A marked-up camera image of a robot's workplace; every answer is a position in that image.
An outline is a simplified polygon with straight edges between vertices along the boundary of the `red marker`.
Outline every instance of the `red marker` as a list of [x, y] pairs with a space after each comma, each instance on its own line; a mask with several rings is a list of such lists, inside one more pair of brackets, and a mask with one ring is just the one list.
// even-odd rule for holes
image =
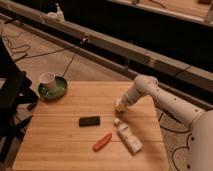
[[99, 140], [94, 146], [93, 150], [95, 152], [99, 151], [102, 147], [104, 147], [112, 138], [112, 133], [107, 134], [101, 140]]

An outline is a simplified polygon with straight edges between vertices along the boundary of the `green plate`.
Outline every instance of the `green plate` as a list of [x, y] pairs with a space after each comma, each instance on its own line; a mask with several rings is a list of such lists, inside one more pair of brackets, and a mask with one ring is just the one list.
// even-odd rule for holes
[[42, 99], [47, 101], [57, 100], [66, 93], [67, 81], [63, 77], [55, 77], [55, 79], [56, 90], [54, 91], [54, 93], [48, 92], [42, 84], [39, 85], [38, 92]]

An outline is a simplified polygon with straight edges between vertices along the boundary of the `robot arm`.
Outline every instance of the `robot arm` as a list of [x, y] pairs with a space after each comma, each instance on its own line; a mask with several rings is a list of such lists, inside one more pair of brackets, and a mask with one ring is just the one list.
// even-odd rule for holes
[[116, 102], [118, 112], [135, 104], [141, 97], [150, 95], [164, 109], [192, 130], [194, 141], [190, 144], [188, 162], [190, 170], [213, 170], [213, 110], [205, 111], [158, 86], [155, 77], [140, 75], [134, 84]]

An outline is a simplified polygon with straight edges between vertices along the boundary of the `white cup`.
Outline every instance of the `white cup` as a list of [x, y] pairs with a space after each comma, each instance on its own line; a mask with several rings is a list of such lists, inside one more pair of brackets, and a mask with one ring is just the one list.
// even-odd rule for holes
[[52, 72], [45, 72], [41, 74], [39, 77], [39, 82], [49, 93], [53, 93], [56, 90], [55, 74]]

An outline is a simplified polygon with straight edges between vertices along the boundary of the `gray floor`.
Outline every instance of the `gray floor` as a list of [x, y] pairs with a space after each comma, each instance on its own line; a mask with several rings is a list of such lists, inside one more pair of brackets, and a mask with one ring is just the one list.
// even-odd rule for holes
[[[23, 44], [30, 45], [30, 50], [27, 52], [28, 56], [34, 56], [46, 52], [52, 52], [55, 50], [62, 49], [63, 47], [60, 47], [52, 42], [46, 41], [41, 37], [38, 37], [32, 33], [27, 32], [26, 30], [23, 30], [17, 26], [14, 26], [12, 24], [4, 25], [4, 36], [16, 36], [22, 33], [20, 36], [16, 38], [9, 38], [10, 41], [13, 43], [13, 47], [20, 46]], [[13, 56], [13, 58], [18, 58], [21, 54]], [[27, 76], [33, 81], [32, 89], [37, 91], [38, 87], [38, 77], [41, 73], [46, 71], [52, 71], [56, 75], [62, 75], [67, 64], [72, 59], [74, 53], [72, 51], [63, 51], [51, 55], [46, 55], [42, 57], [37, 58], [31, 58], [31, 59], [25, 59], [17, 62], [17, 65], [21, 70], [25, 70], [27, 72]], [[96, 64], [95, 62], [92, 62], [90, 60], [87, 60], [86, 58], [77, 55], [75, 57], [75, 60], [71, 64], [68, 72], [66, 73], [65, 78], [67, 80], [82, 80], [82, 81], [126, 81], [129, 80], [127, 77], [118, 74], [116, 72], [111, 71], [110, 69], [107, 69], [99, 64]], [[177, 123], [176, 121], [173, 121], [166, 115], [164, 115], [160, 122], [161, 125], [164, 127], [170, 128], [172, 130], [176, 131], [185, 131], [186, 128], [184, 128], [181, 124]], [[168, 153], [168, 160], [170, 163], [170, 170], [176, 170], [174, 168], [174, 165], [171, 161], [171, 155], [174, 149], [180, 146], [186, 145], [186, 139], [188, 136], [188, 133], [186, 134], [176, 134], [172, 132], [168, 132], [165, 130], [162, 130], [162, 134], [165, 141], [165, 147]], [[18, 147], [20, 142], [18, 140], [15, 140], [13, 142], [13, 146], [10, 150], [10, 153], [7, 157], [7, 160], [4, 164], [0, 164], [0, 171], [10, 170], [12, 163], [14, 161], [14, 158], [16, 156]], [[177, 153], [175, 153], [174, 159], [177, 167], [179, 170], [183, 170], [186, 168], [186, 155], [187, 150], [179, 150]]]

